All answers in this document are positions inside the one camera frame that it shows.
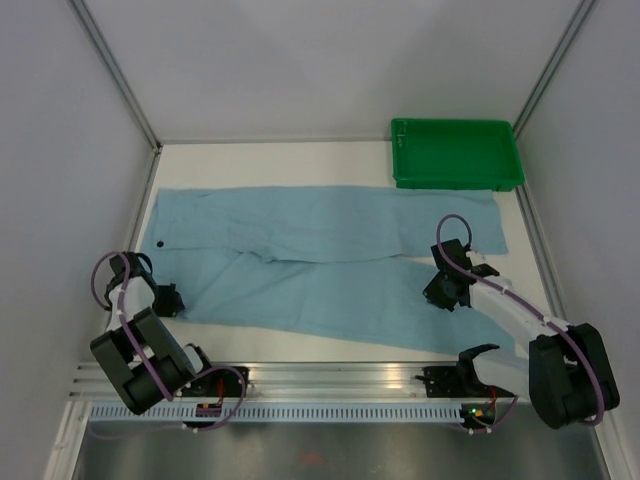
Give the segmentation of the light blue trousers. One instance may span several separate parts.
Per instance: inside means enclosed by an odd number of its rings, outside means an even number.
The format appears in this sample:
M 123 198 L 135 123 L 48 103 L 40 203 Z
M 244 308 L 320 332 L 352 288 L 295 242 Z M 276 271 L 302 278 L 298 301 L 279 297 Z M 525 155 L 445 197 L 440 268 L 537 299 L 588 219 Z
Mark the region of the light blue trousers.
M 488 191 L 260 187 L 158 192 L 141 249 L 191 324 L 258 327 L 455 355 L 513 338 L 423 291 L 437 241 L 507 251 Z

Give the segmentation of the green plastic tray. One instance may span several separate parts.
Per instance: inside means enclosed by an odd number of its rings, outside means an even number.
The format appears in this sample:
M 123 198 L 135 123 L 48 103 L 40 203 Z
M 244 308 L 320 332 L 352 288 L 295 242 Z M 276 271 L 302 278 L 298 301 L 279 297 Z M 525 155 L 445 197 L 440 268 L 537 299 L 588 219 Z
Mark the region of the green plastic tray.
M 395 118 L 390 128 L 398 188 L 509 192 L 525 182 L 507 121 Z

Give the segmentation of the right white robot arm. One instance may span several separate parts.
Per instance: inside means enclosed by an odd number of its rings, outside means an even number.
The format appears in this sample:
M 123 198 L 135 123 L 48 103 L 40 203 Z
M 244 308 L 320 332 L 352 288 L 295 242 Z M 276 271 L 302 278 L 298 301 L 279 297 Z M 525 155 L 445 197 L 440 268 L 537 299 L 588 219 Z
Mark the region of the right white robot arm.
M 457 387 L 466 398 L 491 392 L 528 399 L 550 428 L 599 424 L 620 395 L 599 331 L 544 314 L 517 294 L 492 266 L 475 265 L 458 239 L 432 246 L 438 269 L 423 291 L 442 310 L 481 313 L 508 333 L 526 355 L 484 343 L 459 353 Z

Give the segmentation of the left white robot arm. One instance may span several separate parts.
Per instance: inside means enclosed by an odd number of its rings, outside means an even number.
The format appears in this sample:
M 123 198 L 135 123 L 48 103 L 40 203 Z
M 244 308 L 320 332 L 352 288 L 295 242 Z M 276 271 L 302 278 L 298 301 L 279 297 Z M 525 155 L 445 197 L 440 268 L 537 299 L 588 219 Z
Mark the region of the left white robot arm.
M 94 299 L 109 313 L 109 323 L 90 351 L 125 406 L 141 415 L 184 387 L 197 397 L 210 395 L 216 370 L 200 347 L 180 345 L 162 322 L 185 310 L 176 285 L 158 284 L 144 253 L 109 252 L 96 266 L 103 263 L 112 278 Z

